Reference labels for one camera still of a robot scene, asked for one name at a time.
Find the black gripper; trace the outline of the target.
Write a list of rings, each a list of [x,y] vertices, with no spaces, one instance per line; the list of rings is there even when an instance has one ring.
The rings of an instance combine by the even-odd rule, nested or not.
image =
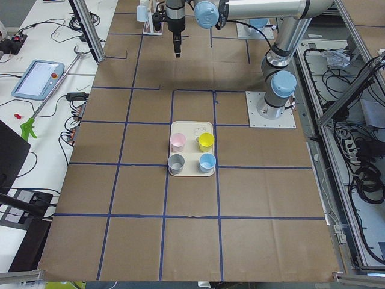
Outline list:
[[[174,53],[176,58],[181,57],[182,32],[185,30],[185,17],[168,19],[168,29],[173,33]]]

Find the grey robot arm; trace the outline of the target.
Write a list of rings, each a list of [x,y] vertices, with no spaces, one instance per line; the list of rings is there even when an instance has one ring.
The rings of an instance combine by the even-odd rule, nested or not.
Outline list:
[[[269,120],[280,118],[297,86],[296,78],[286,67],[311,20],[327,11],[332,1],[166,1],[163,7],[155,9],[152,19],[156,30],[163,22],[167,23],[168,30],[173,34],[177,57],[181,55],[181,34],[185,30],[187,4],[192,7],[196,22],[203,29],[214,27],[221,30],[227,23],[236,23],[264,36],[266,25],[260,24],[259,20],[281,19],[277,37],[262,60],[266,92],[256,105],[262,117]]]
[[[250,19],[249,24],[259,30],[264,29],[270,22],[269,18]]]

